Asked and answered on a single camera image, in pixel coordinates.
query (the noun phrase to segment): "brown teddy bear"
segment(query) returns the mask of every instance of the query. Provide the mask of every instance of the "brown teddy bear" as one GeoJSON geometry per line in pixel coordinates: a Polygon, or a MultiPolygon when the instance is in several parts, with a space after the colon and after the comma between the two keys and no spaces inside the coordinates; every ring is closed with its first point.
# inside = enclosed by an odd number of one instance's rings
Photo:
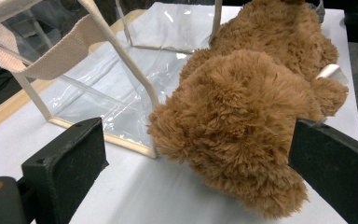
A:
{"type": "Polygon", "coordinates": [[[194,52],[148,132],[161,155],[187,161],[211,188],[288,217],[307,200],[287,165],[296,119],[320,121],[343,105],[348,89],[316,78],[336,62],[307,3],[254,0],[194,52]]]}

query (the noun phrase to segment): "stuffed animal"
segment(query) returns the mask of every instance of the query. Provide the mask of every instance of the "stuffed animal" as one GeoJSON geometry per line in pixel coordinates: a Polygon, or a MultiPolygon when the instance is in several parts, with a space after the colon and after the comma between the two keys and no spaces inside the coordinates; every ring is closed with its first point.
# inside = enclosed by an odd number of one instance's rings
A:
{"type": "Polygon", "coordinates": [[[307,200],[287,165],[296,119],[321,121],[343,105],[347,87],[317,78],[336,62],[303,0],[253,0],[194,52],[148,133],[211,188],[265,217],[288,217],[307,200]]]}

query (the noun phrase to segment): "teddy bear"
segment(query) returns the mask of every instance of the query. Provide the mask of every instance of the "teddy bear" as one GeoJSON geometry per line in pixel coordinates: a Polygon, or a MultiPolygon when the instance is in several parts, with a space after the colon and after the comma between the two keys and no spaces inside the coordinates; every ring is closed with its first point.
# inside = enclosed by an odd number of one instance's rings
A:
{"type": "Polygon", "coordinates": [[[304,0],[253,0],[194,52],[148,133],[210,188],[266,218],[289,217],[308,199],[288,166],[296,119],[322,121],[344,104],[348,88],[317,77],[337,57],[304,0]]]}

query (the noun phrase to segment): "white table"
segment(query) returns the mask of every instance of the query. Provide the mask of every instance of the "white table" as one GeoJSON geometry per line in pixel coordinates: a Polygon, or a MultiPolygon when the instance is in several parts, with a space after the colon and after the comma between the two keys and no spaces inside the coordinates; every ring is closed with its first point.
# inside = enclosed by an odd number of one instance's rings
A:
{"type": "MultiPolygon", "coordinates": [[[[238,7],[224,7],[223,21],[238,7]]],[[[327,10],[324,34],[338,47],[338,64],[349,78],[350,94],[327,124],[358,140],[358,113],[351,76],[344,12],[327,10]]],[[[0,175],[22,176],[21,164],[63,128],[47,123],[28,103],[0,124],[0,175]]],[[[106,144],[110,163],[100,174],[71,223],[346,223],[310,186],[310,202],[289,218],[265,220],[234,198],[209,189],[186,164],[151,160],[106,144]]]]}

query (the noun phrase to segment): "teddy bear body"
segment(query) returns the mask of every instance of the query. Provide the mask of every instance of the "teddy bear body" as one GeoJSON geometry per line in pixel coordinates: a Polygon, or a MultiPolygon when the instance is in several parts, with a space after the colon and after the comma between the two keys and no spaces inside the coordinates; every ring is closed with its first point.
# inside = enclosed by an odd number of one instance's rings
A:
{"type": "Polygon", "coordinates": [[[254,0],[197,50],[148,132],[162,155],[187,161],[213,189],[265,217],[287,217],[307,199],[288,167],[297,118],[334,115],[348,89],[316,79],[337,50],[302,1],[254,0]]]}

